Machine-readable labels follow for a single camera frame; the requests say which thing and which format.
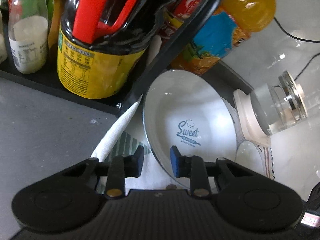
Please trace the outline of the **white Bakery deep plate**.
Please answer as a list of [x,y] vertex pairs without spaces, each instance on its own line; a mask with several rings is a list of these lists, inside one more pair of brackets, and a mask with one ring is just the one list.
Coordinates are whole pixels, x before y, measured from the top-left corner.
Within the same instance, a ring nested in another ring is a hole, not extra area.
[[261,175],[266,174],[261,152],[257,146],[250,141],[245,140],[239,145],[235,162]]

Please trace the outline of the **white Sweet deep plate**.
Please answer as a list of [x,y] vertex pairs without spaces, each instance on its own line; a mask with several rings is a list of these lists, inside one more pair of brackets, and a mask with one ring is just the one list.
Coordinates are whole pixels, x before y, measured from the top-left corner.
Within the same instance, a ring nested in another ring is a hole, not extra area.
[[203,78],[184,70],[159,75],[146,93],[143,126],[156,160],[175,183],[189,188],[188,178],[176,178],[170,149],[214,162],[234,161],[236,131],[229,110],[216,90]]

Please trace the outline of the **cream kettle base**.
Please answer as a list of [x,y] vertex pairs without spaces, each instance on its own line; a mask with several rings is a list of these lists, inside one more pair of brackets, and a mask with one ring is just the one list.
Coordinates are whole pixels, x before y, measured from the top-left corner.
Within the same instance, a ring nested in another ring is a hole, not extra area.
[[252,107],[251,95],[237,89],[233,92],[233,97],[245,139],[263,147],[270,147],[271,139],[259,125]]

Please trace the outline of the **patterned white tablecloth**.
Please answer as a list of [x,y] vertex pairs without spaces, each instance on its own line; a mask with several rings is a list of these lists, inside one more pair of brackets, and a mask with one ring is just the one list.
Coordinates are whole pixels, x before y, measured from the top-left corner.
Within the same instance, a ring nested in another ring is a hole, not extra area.
[[[223,99],[223,101],[234,121],[237,147],[240,147],[241,144],[247,146],[249,142],[245,141],[240,131],[240,122],[236,109],[227,100]],[[137,146],[142,145],[144,146],[145,155],[142,174],[139,178],[130,177],[125,179],[126,193],[130,189],[186,189],[188,186],[182,186],[172,179],[153,156],[144,133],[142,106],[139,107],[139,104],[140,101],[136,102],[118,118],[96,146],[91,157],[109,162],[113,157],[118,155],[133,155]],[[254,147],[254,155],[259,157],[260,164],[263,166],[261,174],[274,180],[274,164],[271,148],[265,148],[251,142],[250,144]]]

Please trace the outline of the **glass electric kettle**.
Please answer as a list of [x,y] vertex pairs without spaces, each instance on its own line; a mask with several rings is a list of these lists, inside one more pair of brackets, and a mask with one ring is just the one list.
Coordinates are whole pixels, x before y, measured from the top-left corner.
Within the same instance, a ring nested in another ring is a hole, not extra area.
[[268,136],[308,118],[303,89],[288,71],[278,77],[277,85],[265,83],[253,90],[250,98],[258,124]]

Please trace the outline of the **black metal shelf rack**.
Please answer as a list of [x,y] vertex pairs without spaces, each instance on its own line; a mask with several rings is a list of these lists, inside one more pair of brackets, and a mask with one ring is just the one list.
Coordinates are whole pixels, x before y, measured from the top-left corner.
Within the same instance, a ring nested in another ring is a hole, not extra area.
[[186,20],[170,40],[160,49],[156,57],[147,63],[146,56],[141,57],[128,75],[123,87],[114,95],[105,99],[86,99],[65,89],[58,79],[57,64],[48,60],[44,68],[35,74],[23,75],[14,67],[13,58],[1,63],[1,78],[50,94],[80,105],[91,107],[106,113],[120,116],[135,100],[145,93],[152,82],[169,66],[204,26],[221,0],[203,0],[196,12]]

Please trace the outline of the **soy sauce jug, yellow label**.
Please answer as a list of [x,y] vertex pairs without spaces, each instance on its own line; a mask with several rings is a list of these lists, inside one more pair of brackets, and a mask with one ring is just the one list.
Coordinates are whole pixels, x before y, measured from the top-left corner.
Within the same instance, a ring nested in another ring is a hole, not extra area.
[[116,94],[162,26],[174,0],[67,0],[61,17],[57,74],[86,99]]

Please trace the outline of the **green cap seasoning jar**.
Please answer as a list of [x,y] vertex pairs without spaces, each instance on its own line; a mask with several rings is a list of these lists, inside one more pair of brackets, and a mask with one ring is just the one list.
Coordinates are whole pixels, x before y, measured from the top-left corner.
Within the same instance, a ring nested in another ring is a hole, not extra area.
[[31,74],[47,59],[48,10],[46,0],[11,0],[8,36],[15,67]]

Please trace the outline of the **orange juice bottle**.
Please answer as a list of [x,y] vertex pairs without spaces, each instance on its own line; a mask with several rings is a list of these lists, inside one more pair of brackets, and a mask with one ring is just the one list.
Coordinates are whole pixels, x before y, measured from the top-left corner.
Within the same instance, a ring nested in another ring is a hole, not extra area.
[[222,0],[171,67],[202,75],[252,33],[265,29],[276,13],[276,0]]

